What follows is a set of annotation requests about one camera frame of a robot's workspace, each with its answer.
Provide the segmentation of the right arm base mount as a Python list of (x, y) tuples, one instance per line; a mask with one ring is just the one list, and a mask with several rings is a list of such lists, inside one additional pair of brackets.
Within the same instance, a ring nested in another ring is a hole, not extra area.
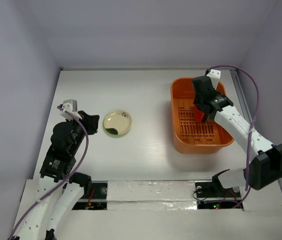
[(193, 198), (197, 202), (198, 210), (243, 209), (243, 204), (237, 206), (242, 200), (238, 187), (222, 188), (211, 181), (195, 182)]

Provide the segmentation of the green plate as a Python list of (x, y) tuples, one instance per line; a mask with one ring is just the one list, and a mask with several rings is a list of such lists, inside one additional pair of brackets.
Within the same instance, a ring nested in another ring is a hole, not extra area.
[(106, 134), (108, 134), (110, 137), (119, 137), (119, 129), (118, 129), (118, 123), (116, 120), (112, 120), (109, 117), (105, 117), (103, 121), (103, 129)]

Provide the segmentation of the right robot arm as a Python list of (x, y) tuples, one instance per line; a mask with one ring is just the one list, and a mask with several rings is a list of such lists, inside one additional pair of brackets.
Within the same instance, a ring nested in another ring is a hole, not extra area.
[(216, 196), (224, 195), (232, 187), (261, 190), (282, 178), (282, 144), (276, 145), (263, 137), (238, 112), (233, 102), (217, 91), (208, 75), (192, 79), (198, 121), (213, 120), (224, 128), (246, 153), (246, 166), (220, 173), (211, 183)]

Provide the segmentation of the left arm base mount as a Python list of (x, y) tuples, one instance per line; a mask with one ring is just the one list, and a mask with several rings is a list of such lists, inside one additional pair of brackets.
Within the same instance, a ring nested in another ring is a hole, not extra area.
[(73, 210), (107, 210), (107, 181), (92, 181), (92, 188), (72, 208)]

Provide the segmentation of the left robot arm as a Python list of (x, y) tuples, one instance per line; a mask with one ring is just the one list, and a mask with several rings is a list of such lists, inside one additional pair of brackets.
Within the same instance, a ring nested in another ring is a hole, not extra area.
[(39, 172), (35, 202), (13, 228), (11, 240), (55, 240), (80, 198), (90, 195), (91, 176), (77, 172), (75, 155), (82, 141), (97, 133), (98, 115), (62, 110), (65, 121), (56, 124)]

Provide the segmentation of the orange plate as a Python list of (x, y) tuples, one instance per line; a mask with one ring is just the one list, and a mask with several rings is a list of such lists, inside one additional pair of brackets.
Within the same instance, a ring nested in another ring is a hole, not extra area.
[(201, 110), (199, 110), (196, 105), (194, 105), (193, 111), (194, 111), (194, 120), (196, 123), (205, 122), (205, 114)]

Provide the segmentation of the cream plate with ink drawing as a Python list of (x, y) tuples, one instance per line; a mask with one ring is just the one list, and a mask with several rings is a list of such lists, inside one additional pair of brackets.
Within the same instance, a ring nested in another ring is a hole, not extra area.
[(105, 131), (113, 136), (122, 136), (129, 132), (132, 126), (131, 115), (121, 109), (109, 112), (103, 121)]

